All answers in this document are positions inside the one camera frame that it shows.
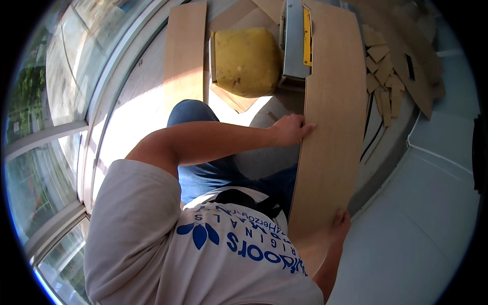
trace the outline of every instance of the yellow foam pad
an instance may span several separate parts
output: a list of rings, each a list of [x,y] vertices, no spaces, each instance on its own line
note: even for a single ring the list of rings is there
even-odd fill
[[[245,98],[270,94],[276,88],[282,53],[265,28],[215,33],[217,86]]]

